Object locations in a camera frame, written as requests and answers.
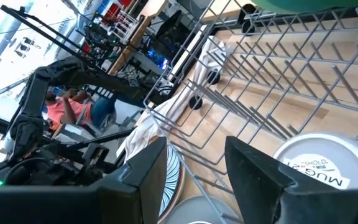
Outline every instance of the plate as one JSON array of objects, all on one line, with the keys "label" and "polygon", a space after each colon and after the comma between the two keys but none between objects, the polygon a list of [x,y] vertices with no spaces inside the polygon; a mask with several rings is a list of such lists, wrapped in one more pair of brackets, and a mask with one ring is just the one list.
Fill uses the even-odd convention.
[{"label": "plate", "polygon": [[[217,198],[210,198],[220,212],[238,217],[228,205]],[[234,221],[226,221],[228,224],[238,224]],[[165,224],[189,223],[219,224],[222,223],[222,221],[204,196],[195,196],[179,203],[165,220]]]},{"label": "plate", "polygon": [[158,223],[164,221],[178,202],[183,190],[183,183],[185,182],[185,169],[180,163],[178,154],[175,153],[173,146],[170,144],[167,150],[167,180],[165,181],[164,193],[162,195]]}]

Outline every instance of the cord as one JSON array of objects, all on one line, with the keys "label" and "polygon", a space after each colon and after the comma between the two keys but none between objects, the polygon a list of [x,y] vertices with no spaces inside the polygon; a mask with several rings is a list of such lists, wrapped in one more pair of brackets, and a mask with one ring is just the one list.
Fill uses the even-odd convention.
[{"label": "cord", "polygon": [[[72,20],[75,20],[75,19],[77,19],[77,18],[65,19],[65,20],[60,21],[60,22],[54,22],[54,23],[48,24],[48,26],[61,24],[62,22],[72,21]],[[10,33],[10,32],[17,32],[17,31],[23,31],[23,30],[31,30],[31,28],[28,27],[28,28],[23,28],[23,29],[10,30],[10,31],[5,31],[5,32],[0,32],[0,34],[8,34],[8,33]]]},{"label": "cord", "polygon": [[28,162],[35,162],[35,161],[44,162],[44,163],[48,164],[48,161],[45,158],[41,158],[41,157],[34,157],[34,158],[30,158],[30,159],[20,161],[18,164],[14,165],[14,167],[12,167],[12,169],[10,169],[8,171],[8,173],[5,175],[4,184],[7,185],[9,183],[9,178],[12,176],[12,174],[18,168],[22,167],[24,164],[26,164]]}]

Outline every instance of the orange shirt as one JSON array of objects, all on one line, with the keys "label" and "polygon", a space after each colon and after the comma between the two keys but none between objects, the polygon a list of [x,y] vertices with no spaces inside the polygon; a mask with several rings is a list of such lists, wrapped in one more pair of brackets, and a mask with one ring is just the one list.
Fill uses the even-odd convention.
[{"label": "orange shirt", "polygon": [[[60,119],[65,114],[65,105],[61,98],[57,98],[56,101],[57,102],[54,105],[47,105],[48,118],[56,123],[60,123]],[[91,120],[91,105],[92,104],[91,103],[82,104],[79,102],[75,102],[72,99],[68,99],[68,102],[70,103],[71,108],[73,108],[73,111],[75,114],[75,119],[78,119],[80,117],[82,110],[85,108],[85,113],[84,113],[83,119],[92,123],[92,120]]]}]

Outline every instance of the metal wire rack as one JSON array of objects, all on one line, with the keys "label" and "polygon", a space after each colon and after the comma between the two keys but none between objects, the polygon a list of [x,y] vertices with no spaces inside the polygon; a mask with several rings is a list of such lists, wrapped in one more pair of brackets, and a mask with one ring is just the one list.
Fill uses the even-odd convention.
[{"label": "metal wire rack", "polygon": [[139,21],[121,9],[121,4],[113,3],[111,12],[107,12],[103,20],[113,21],[110,34],[115,35],[121,43],[127,44],[137,29]]},{"label": "metal wire rack", "polygon": [[[213,2],[206,11],[212,11]],[[221,13],[229,4],[242,7],[236,0],[227,1],[221,12],[212,11],[214,23],[226,26]],[[226,54],[208,53],[221,65],[217,85],[206,80],[200,85],[171,70],[161,76],[181,82],[177,94],[192,89],[203,101],[201,109],[187,108],[174,121],[147,108],[222,223],[242,223],[241,218],[219,211],[210,198],[217,196],[236,206],[224,164],[227,135],[270,155],[305,131],[336,131],[358,140],[358,7],[292,16],[258,9],[246,16],[244,24],[242,32],[226,26],[230,36],[223,40]],[[201,25],[198,21],[193,32],[211,39],[213,27],[200,30]]]}]

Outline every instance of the person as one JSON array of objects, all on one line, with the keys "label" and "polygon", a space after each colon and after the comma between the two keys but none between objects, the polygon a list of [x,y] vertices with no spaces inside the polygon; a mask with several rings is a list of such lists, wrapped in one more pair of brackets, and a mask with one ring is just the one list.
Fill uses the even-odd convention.
[{"label": "person", "polygon": [[85,110],[82,119],[96,127],[100,127],[106,116],[115,113],[116,100],[121,100],[136,106],[142,106],[140,103],[132,103],[126,100],[121,93],[114,93],[110,99],[99,97],[95,103],[81,103],[87,99],[88,94],[85,91],[68,90],[62,97],[57,97],[52,91],[48,91],[45,97],[45,104],[48,109],[48,118],[56,123],[76,124],[80,119],[81,112]]}]

